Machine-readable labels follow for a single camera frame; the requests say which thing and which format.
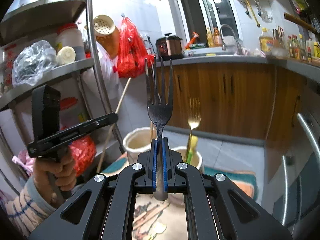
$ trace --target faucet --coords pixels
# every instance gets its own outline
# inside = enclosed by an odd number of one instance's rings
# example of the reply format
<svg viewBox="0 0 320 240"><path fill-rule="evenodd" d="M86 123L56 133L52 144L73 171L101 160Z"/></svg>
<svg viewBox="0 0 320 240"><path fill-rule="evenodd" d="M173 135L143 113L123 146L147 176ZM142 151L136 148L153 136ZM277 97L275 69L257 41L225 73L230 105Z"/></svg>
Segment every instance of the faucet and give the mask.
<svg viewBox="0 0 320 240"><path fill-rule="evenodd" d="M239 43L239 41L238 41L238 39L236 37L235 31L228 24L221 24L220 27L219 27L219 33L220 33L220 37L221 37L221 40L222 40L222 50L226 50L226 44L223 41L223 36L222 36L222 32L221 32L222 27L227 27L232 31L232 34L233 34L233 36L234 36L234 38L236 40L236 43L237 43L237 48L238 48L237 55L243 55L242 47L241 47L241 45L240 45L240 43Z"/></svg>

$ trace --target red lid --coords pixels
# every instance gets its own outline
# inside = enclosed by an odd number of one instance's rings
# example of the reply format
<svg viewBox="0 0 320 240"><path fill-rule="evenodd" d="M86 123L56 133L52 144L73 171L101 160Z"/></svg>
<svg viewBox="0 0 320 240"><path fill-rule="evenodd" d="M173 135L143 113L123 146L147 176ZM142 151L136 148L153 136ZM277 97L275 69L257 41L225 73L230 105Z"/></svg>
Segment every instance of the red lid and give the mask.
<svg viewBox="0 0 320 240"><path fill-rule="evenodd" d="M67 30L67 29L77 29L78 26L75 23L67 23L65 25L62 25L58 30L57 30L57 34L59 35L60 33L62 33L63 31Z"/></svg>
<svg viewBox="0 0 320 240"><path fill-rule="evenodd" d="M60 101L60 111L68 109L78 103L78 99L75 97L64 98Z"/></svg>

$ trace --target fork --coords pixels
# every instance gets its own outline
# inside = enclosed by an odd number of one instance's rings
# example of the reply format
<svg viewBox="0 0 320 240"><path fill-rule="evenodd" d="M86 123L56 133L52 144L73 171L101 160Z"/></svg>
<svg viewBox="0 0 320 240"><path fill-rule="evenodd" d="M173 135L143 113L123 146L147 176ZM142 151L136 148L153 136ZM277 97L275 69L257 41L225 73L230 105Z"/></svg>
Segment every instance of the fork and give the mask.
<svg viewBox="0 0 320 240"><path fill-rule="evenodd" d="M188 124L190 126L190 134L189 134L188 143L187 143L186 155L183 159L185 163L188 160L188 155L190 151L190 140L192 136L192 130L197 128L200 125L200 121L201 121L199 98L190 98L189 104L190 104L190 109L189 109Z"/></svg>
<svg viewBox="0 0 320 240"><path fill-rule="evenodd" d="M168 103L165 102L165 84L164 84L164 66L163 57L161 57L161 97L158 94L156 57L153 63L153 102L151 98L150 77L148 73L148 63L145 59L146 68L146 84L147 84L147 107L150 120L157 128L157 144L156 144L156 190L154 197L157 200L166 200L168 193L164 189L164 167L163 167L163 151L162 151L162 132L163 128L170 120L173 107L173 84L172 84L172 60L170 60L170 76L169 76L169 95Z"/></svg>

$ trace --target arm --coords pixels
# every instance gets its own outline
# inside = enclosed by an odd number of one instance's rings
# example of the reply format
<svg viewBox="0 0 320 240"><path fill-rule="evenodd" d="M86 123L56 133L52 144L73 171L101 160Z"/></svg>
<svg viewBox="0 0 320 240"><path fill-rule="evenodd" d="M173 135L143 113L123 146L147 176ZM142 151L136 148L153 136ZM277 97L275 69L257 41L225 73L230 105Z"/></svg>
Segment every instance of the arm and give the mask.
<svg viewBox="0 0 320 240"><path fill-rule="evenodd" d="M54 173L56 185L62 190L71 190L76 184L76 172L71 154L65 155L61 163L37 159L34 164L34 175L29 178L20 196L1 206L11 223L24 235L42 223L55 211L54 193L49 184L46 172Z"/></svg>

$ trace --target red plastic bag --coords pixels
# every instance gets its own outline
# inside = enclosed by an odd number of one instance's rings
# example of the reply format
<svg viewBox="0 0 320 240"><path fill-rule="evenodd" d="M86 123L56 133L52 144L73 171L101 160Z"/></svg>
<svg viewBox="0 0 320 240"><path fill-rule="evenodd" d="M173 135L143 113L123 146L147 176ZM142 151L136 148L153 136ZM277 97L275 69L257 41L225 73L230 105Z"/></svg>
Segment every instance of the red plastic bag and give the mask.
<svg viewBox="0 0 320 240"><path fill-rule="evenodd" d="M124 17L120 28L117 63L119 77L135 78L144 73L145 58L148 60L148 66L151 66L153 56L148 55L136 26L128 17Z"/></svg>
<svg viewBox="0 0 320 240"><path fill-rule="evenodd" d="M97 152L96 146L89 135L73 141L69 145L73 159L76 161L76 176L80 176L93 162Z"/></svg>

